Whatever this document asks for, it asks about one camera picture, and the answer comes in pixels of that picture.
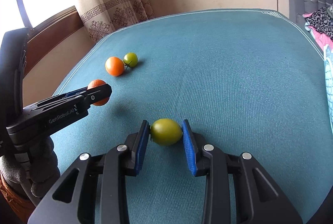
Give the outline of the grey gloved left hand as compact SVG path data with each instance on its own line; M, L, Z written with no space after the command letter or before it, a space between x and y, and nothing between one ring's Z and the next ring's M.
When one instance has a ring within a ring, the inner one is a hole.
M60 177L54 142L47 137L25 153L2 156L1 175L14 192L38 205Z

